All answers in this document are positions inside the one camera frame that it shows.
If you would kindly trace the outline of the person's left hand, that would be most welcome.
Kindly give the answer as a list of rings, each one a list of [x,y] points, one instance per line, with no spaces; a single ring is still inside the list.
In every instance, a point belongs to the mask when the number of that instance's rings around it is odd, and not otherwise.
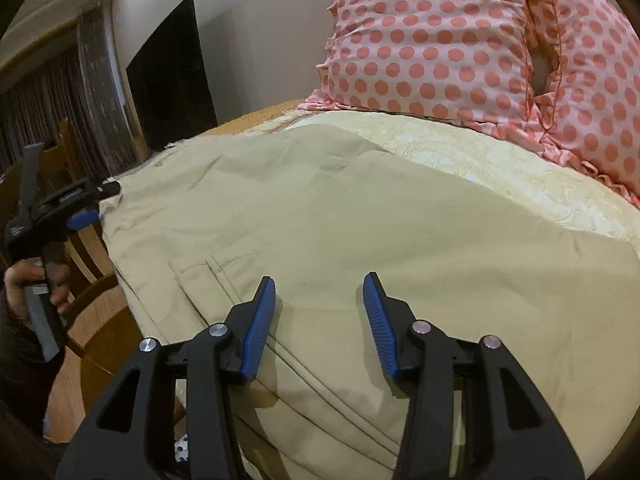
[[[26,304],[25,289],[31,284],[42,282],[48,276],[51,280],[50,301],[61,316],[70,310],[70,268],[65,263],[51,263],[47,269],[28,260],[21,260],[4,272],[4,291],[11,312],[23,323],[30,323]]]

